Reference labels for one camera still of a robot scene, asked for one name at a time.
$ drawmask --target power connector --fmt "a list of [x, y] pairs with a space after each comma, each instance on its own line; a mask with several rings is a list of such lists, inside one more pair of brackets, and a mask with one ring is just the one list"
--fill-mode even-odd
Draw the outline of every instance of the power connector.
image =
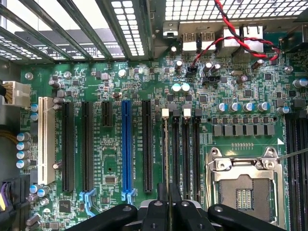
[[3, 81], [4, 84], [10, 84], [12, 86], [12, 102], [6, 102], [3, 98], [3, 105], [22, 108], [30, 107], [31, 88], [29, 85], [16, 81]]

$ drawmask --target white pci slot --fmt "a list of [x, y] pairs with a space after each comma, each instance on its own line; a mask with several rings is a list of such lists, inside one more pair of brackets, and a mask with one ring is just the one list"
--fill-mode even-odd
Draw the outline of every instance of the white pci slot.
[[38, 184], [55, 181], [55, 111], [52, 98], [38, 98]]

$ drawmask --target black pcie slot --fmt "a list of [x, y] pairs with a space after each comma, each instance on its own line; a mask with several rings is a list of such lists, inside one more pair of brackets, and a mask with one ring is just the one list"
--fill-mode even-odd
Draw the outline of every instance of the black pcie slot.
[[189, 153], [189, 121], [182, 120], [182, 150], [183, 150], [183, 199], [190, 199], [190, 153]]
[[62, 104], [62, 191], [74, 190], [74, 103]]
[[[296, 120], [292, 114], [285, 116], [287, 153], [297, 151]], [[291, 230], [301, 229], [299, 181], [298, 181], [298, 156], [288, 158], [288, 182], [289, 182], [289, 203], [290, 203], [290, 227]]]
[[82, 148], [81, 148], [81, 176], [82, 191], [90, 192], [93, 187], [93, 104], [90, 102], [81, 103], [81, 127], [82, 127]]
[[173, 117], [172, 120], [172, 166], [173, 166], [173, 183], [180, 185], [180, 118], [177, 116]]
[[145, 193], [153, 190], [153, 129], [151, 101], [142, 101], [143, 127], [143, 189]]
[[192, 166], [193, 166], [193, 196], [194, 199], [200, 202], [200, 134], [199, 134], [200, 119], [194, 118], [192, 125]]

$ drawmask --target green circuit board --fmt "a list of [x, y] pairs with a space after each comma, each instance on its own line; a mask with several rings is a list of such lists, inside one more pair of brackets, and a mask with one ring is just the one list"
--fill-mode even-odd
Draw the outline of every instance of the green circuit board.
[[[162, 140], [162, 120], [161, 110], [163, 108], [179, 109], [191, 108], [192, 114], [196, 108], [202, 109], [202, 119], [200, 123], [200, 180], [201, 197], [199, 203], [203, 208], [206, 206], [205, 198], [205, 155], [212, 147], [218, 147], [226, 156], [262, 156], [267, 146], [276, 148], [279, 155], [286, 153], [286, 136], [284, 117], [276, 112], [276, 100], [283, 100], [284, 106], [291, 107], [291, 100], [294, 97], [306, 98], [306, 89], [296, 89], [292, 85], [295, 79], [307, 76], [307, 63], [303, 62], [307, 54], [282, 55], [277, 64], [265, 62], [263, 67], [253, 71], [252, 63], [233, 64], [231, 58], [213, 58], [206, 56], [198, 62], [200, 73], [194, 77], [186, 77], [186, 67], [191, 63], [193, 57], [170, 57], [164, 55], [154, 62], [119, 62], [119, 63], [94, 63], [94, 64], [56, 64], [56, 65], [28, 65], [24, 66], [21, 74], [21, 82], [29, 84], [32, 89], [31, 103], [38, 103], [39, 97], [52, 97], [52, 87], [49, 80], [57, 76], [57, 81], [61, 84], [61, 89], [65, 92], [65, 100], [74, 103], [75, 114], [75, 189], [72, 193], [62, 191], [62, 174], [56, 171], [56, 181], [51, 183], [50, 194], [47, 196], [49, 204], [42, 206], [40, 201], [31, 205], [31, 214], [39, 213], [41, 217], [40, 230], [50, 230], [51, 222], [59, 222], [61, 230], [67, 229], [89, 218], [84, 202], [80, 201], [81, 192], [81, 157], [80, 149], [81, 137], [81, 102], [93, 102], [93, 150], [94, 150], [94, 188], [96, 196], [93, 197], [94, 214], [101, 213], [117, 204], [123, 203], [121, 200], [122, 191], [122, 137], [121, 137], [121, 102], [131, 100], [132, 102], [132, 157], [133, 157], [133, 188], [136, 195], [133, 197], [133, 204], [139, 207], [140, 203], [147, 199], [157, 197], [156, 185], [163, 181], [163, 140]], [[180, 72], [174, 70], [175, 61], [182, 59], [183, 67]], [[204, 63], [213, 62], [221, 65], [217, 75], [221, 76], [218, 84], [202, 85], [202, 68]], [[286, 74], [284, 67], [291, 65], [294, 71]], [[120, 77], [118, 72], [126, 71], [125, 77]], [[250, 77], [244, 84], [236, 84], [237, 76], [231, 75], [232, 71], [243, 71]], [[64, 78], [64, 72], [69, 71], [71, 78]], [[25, 79], [25, 74], [31, 72], [33, 79]], [[97, 79], [96, 72], [107, 73], [106, 80]], [[174, 94], [171, 90], [173, 84], [188, 83], [190, 90], [188, 93]], [[121, 97], [115, 99], [114, 92], [120, 92]], [[143, 152], [142, 152], [142, 100], [151, 100], [151, 112], [153, 120], [153, 186], [151, 193], [143, 190]], [[113, 126], [102, 127], [101, 102], [111, 101], [113, 104]], [[221, 113], [217, 110], [219, 103], [230, 105], [231, 103], [258, 103], [268, 102], [270, 110], [260, 112], [256, 108], [250, 112], [231, 113], [226, 111]], [[61, 111], [56, 112], [56, 160], [62, 159], [61, 139]], [[21, 131], [30, 131], [29, 110], [21, 111]], [[213, 136], [213, 125], [274, 125], [274, 135], [271, 136]], [[169, 153], [172, 159], [172, 130], [169, 131]], [[37, 159], [37, 144], [31, 147], [31, 159]], [[285, 194], [285, 217], [286, 227], [289, 227], [289, 198], [287, 167], [284, 163], [284, 194]], [[31, 166], [24, 170], [35, 169]], [[108, 184], [106, 176], [114, 176], [115, 183]], [[71, 201], [68, 210], [63, 212], [61, 201]]]

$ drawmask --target white plastic connector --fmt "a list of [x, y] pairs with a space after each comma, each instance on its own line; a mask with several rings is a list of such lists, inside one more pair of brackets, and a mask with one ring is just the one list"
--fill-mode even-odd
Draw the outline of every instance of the white plastic connector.
[[38, 184], [55, 181], [55, 111], [52, 98], [38, 98]]
[[4, 97], [2, 98], [2, 104], [15, 107], [30, 107], [31, 88], [27, 84], [18, 83], [16, 81], [4, 81], [5, 83], [11, 83], [13, 86], [13, 102], [6, 103]]

